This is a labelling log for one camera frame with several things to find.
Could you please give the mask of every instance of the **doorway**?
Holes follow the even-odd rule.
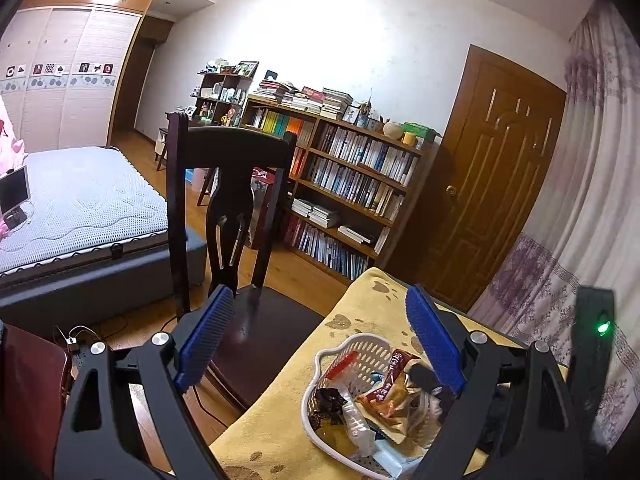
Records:
[[[145,16],[131,47],[113,116],[113,129],[133,131],[146,73],[156,48],[169,37],[173,22]]]
[[[566,94],[471,45],[444,140],[385,270],[467,312],[522,230]]]

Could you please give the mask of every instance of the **mattress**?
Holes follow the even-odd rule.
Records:
[[[26,159],[27,221],[0,240],[0,286],[166,243],[166,202],[113,148]]]

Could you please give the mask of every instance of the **sliding wardrobe door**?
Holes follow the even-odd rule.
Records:
[[[106,145],[115,91],[139,20],[92,11],[72,63],[57,148]]]
[[[0,95],[20,139],[27,79],[51,9],[18,12],[0,40]]]
[[[27,80],[20,137],[28,152],[56,150],[66,87],[89,9],[53,9]]]

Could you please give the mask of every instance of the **silver bolt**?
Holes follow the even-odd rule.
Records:
[[[549,345],[544,341],[536,341],[535,343],[533,343],[533,348],[535,348],[541,354],[549,352]]]
[[[489,340],[484,332],[480,332],[479,330],[474,330],[471,333],[471,341],[476,343],[477,345],[483,345]]]
[[[91,345],[91,353],[93,355],[101,354],[102,352],[104,352],[105,348],[107,348],[107,345],[105,345],[102,341],[98,341],[97,343]]]
[[[162,346],[167,341],[169,341],[169,335],[167,332],[157,332],[151,338],[151,342],[157,346]]]

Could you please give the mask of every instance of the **green led indicator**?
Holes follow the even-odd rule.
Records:
[[[607,321],[606,323],[603,323],[601,325],[598,326],[598,333],[603,336],[607,333],[607,331],[609,330],[609,327],[611,326],[611,322]]]

